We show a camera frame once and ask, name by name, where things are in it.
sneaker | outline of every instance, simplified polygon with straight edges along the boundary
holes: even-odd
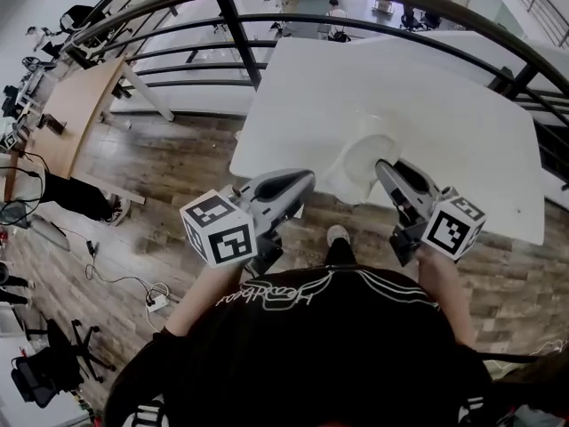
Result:
[[[346,228],[339,224],[335,224],[330,227],[326,234],[326,238],[328,240],[328,246],[332,246],[333,241],[337,238],[345,238],[349,243],[349,234],[346,231]]]
[[[130,208],[131,208],[131,200],[120,197],[116,201],[115,207],[113,207],[113,216],[109,220],[105,220],[104,222],[108,226],[118,226],[118,224],[128,214]]]

power strip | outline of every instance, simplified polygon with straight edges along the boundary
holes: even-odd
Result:
[[[152,305],[147,305],[148,312],[152,313],[166,307],[168,305],[168,299],[165,295],[160,294],[152,299]]]

black t-shirt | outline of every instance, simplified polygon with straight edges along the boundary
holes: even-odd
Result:
[[[170,425],[456,425],[489,377],[414,281],[365,266],[243,283],[187,337],[155,334],[117,378],[105,425],[164,395]]]

table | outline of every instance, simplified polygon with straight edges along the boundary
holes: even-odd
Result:
[[[120,57],[78,71],[55,86],[45,103],[44,114],[51,114],[58,121],[65,122],[65,131],[62,135],[57,135],[46,127],[35,129],[29,139],[28,150],[43,157],[52,174],[64,179],[73,177],[109,193],[144,204],[144,197],[101,181],[75,167],[77,155],[90,127],[100,116],[106,104],[105,99],[122,76],[126,77],[164,118],[173,120],[173,113],[124,63],[124,57]]]
[[[322,174],[358,127],[358,111],[388,118],[402,157],[439,187],[453,185],[488,216],[485,231],[543,243],[541,162],[530,114],[454,73],[365,44],[285,38],[263,72],[230,171],[252,178]],[[393,207],[378,183],[369,203]]]

staircase railing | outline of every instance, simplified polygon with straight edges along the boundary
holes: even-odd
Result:
[[[520,0],[525,9],[539,22],[551,42],[569,48],[569,22],[550,0]]]
[[[84,68],[89,68],[92,64],[85,59],[84,55],[76,48],[77,45],[88,43],[97,35],[108,32],[112,28],[116,28],[123,23],[137,18],[148,17],[156,11],[166,8],[172,8],[179,4],[191,2],[196,0],[147,0],[142,4],[138,4],[132,8],[124,9],[116,15],[100,22],[99,24],[85,29],[83,32],[78,33],[73,39],[73,43],[68,43],[64,46],[63,50],[81,64]],[[511,35],[507,30],[499,27],[488,19],[464,8],[463,6],[454,4],[448,0],[389,0],[399,2],[401,4],[409,5],[413,8],[423,10],[439,15],[456,24],[460,24],[468,30],[477,32],[479,35],[494,41],[496,44],[502,46],[508,51],[512,52],[519,59],[521,59],[525,66],[517,74],[512,76],[508,72],[496,68],[483,59],[479,59],[474,55],[457,49],[449,44],[442,43],[436,39],[412,33],[409,31],[401,30],[398,28],[388,27],[379,23],[369,22],[365,20],[354,20],[344,18],[334,18],[324,15],[316,14],[298,14],[298,13],[263,13],[263,14],[240,14],[235,5],[234,0],[216,0],[220,7],[220,15],[218,17],[194,20],[180,24],[171,25],[168,27],[155,28],[154,30],[145,34],[136,34],[128,39],[115,41],[111,44],[105,45],[97,51],[97,55],[103,56],[106,52],[122,52],[129,44],[137,43],[141,40],[146,41],[154,36],[172,33],[181,30],[191,30],[193,28],[218,26],[225,24],[228,27],[233,41],[218,42],[218,43],[204,43],[192,44],[185,46],[176,46],[173,48],[162,49],[153,52],[135,53],[131,57],[127,57],[127,61],[134,61],[149,57],[165,56],[179,52],[196,52],[210,49],[237,49],[240,55],[240,61],[235,63],[216,63],[206,62],[199,64],[172,65],[164,68],[153,68],[142,71],[137,71],[139,76],[151,76],[155,74],[170,73],[175,71],[188,71],[197,69],[244,69],[248,74],[248,79],[241,80],[227,80],[227,79],[203,79],[203,80],[164,80],[160,82],[149,82],[149,87],[168,87],[168,86],[192,86],[192,85],[234,85],[234,86],[252,86],[255,89],[259,87],[261,81],[261,71],[267,67],[267,63],[257,61],[253,54],[253,48],[273,48],[276,46],[276,40],[251,40],[247,38],[244,30],[244,23],[259,22],[259,21],[297,21],[308,23],[324,23],[335,24],[345,27],[361,28],[370,30],[376,33],[396,36],[415,42],[418,44],[426,45],[430,48],[445,52],[453,57],[464,60],[467,63],[474,65],[484,71],[491,73],[496,79],[493,81],[496,92],[503,94],[510,100],[515,100],[520,94],[526,94],[534,103],[539,104],[547,112],[553,114],[563,124],[569,126],[569,120],[565,116],[565,112],[559,111],[550,101],[544,99],[539,93],[536,93],[528,87],[529,83],[538,75],[541,74],[547,78],[561,94],[569,97],[569,82],[567,79],[554,68],[546,59],[539,55],[531,46],[524,43],[516,36]],[[556,132],[552,131],[548,125],[543,125],[536,121],[536,128],[539,128],[540,133],[547,134],[548,137],[559,144],[561,149],[551,150],[548,147],[543,147],[541,151],[542,156],[545,153],[550,157],[554,153],[555,162],[561,165],[569,165],[569,140],[566,141],[564,137],[560,137]],[[569,170],[564,171],[563,174],[557,175],[564,179],[569,179]]]

